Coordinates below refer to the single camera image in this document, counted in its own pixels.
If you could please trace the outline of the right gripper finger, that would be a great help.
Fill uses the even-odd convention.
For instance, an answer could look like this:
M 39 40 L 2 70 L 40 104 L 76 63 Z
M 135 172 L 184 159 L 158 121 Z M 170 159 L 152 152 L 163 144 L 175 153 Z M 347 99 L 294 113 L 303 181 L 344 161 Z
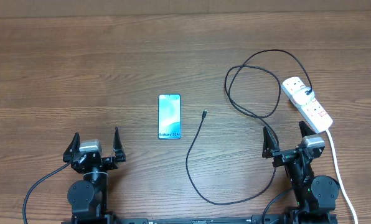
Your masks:
M 306 136 L 315 135 L 315 132 L 304 121 L 300 121 L 298 124 L 300 128 L 301 136 L 303 138 Z
M 271 158 L 274 157 L 279 152 L 279 146 L 272 135 L 271 131 L 267 128 L 263 128 L 263 150 L 262 150 L 262 157 L 263 158 Z

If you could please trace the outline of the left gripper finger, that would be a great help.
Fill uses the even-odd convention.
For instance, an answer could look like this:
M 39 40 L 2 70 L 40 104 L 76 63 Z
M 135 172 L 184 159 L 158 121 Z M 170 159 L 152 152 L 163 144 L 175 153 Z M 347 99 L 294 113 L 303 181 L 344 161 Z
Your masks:
M 70 162 L 73 160 L 75 154 L 79 151 L 80 145 L 80 135 L 75 133 L 72 142 L 69 144 L 68 148 L 63 153 L 63 161 Z
M 113 139 L 113 152 L 115 153 L 116 162 L 125 162 L 126 154 L 124 153 L 123 146 L 120 141 L 119 129 L 115 128 L 115 134 Z

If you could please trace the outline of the Samsung Galaxy smartphone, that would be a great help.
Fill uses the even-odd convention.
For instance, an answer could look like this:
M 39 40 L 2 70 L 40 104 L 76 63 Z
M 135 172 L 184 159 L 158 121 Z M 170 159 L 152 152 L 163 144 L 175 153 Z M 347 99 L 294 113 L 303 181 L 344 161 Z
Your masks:
M 158 98 L 158 138 L 181 138 L 181 96 L 161 94 Z

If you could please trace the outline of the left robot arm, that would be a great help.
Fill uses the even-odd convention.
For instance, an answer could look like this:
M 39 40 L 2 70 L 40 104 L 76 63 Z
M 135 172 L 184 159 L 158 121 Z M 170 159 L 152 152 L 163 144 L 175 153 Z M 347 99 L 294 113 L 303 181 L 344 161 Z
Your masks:
M 72 223 L 119 223 L 114 212 L 108 210 L 108 171 L 118 168 L 126 160 L 118 128 L 113 138 L 114 156 L 102 157 L 100 141 L 81 142 L 75 133 L 63 154 L 63 161 L 83 179 L 74 182 L 67 192 L 72 207 Z

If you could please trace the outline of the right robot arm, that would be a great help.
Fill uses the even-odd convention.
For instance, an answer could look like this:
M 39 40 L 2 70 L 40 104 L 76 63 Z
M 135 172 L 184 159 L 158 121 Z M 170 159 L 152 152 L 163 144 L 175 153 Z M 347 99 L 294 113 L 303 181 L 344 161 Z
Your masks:
M 281 150 L 268 128 L 263 128 L 262 157 L 273 159 L 273 167 L 284 167 L 291 188 L 276 196 L 263 211 L 262 223 L 337 223 L 331 212 L 336 209 L 340 183 L 326 175 L 315 175 L 311 162 L 321 156 L 325 142 L 304 122 L 299 122 L 301 143 L 294 149 Z M 267 215 L 271 205 L 294 192 L 297 206 L 287 208 L 282 214 Z

